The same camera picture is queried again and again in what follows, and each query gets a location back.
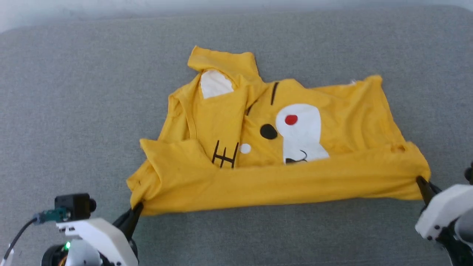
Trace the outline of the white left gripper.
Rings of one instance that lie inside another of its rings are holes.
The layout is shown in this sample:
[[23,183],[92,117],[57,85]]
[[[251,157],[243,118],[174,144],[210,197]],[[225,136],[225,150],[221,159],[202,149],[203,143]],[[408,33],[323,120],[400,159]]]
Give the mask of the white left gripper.
[[132,251],[129,241],[135,232],[143,210],[143,203],[118,217],[113,224],[102,218],[81,219],[74,222],[57,223],[67,236],[80,237],[105,256],[110,263],[118,266],[138,266],[137,256]]

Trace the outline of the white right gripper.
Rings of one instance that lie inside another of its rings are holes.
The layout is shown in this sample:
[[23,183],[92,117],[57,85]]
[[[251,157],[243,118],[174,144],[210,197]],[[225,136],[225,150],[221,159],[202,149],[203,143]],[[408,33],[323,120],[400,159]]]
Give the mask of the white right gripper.
[[426,207],[415,225],[421,237],[436,239],[454,223],[460,241],[473,241],[473,186],[455,184],[442,191],[424,177],[416,177],[416,183]]

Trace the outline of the yellow cartoon print garment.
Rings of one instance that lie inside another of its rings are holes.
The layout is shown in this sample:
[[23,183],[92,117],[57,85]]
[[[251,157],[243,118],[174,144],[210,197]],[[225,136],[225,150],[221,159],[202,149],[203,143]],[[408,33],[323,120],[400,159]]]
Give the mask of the yellow cartoon print garment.
[[194,47],[127,185],[143,215],[351,198],[421,200],[431,171],[395,123],[379,75],[306,88],[265,82],[250,52]]

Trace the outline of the grey fabric sofa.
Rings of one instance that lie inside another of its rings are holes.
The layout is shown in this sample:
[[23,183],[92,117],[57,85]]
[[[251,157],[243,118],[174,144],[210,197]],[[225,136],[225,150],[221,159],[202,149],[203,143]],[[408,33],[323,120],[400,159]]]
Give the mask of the grey fabric sofa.
[[[456,6],[102,20],[0,34],[0,256],[57,195],[96,217],[129,208],[126,179],[156,139],[194,46],[253,52],[265,81],[372,74],[432,181],[473,161],[473,11]],[[414,226],[422,203],[353,199],[142,217],[140,266],[449,266]]]

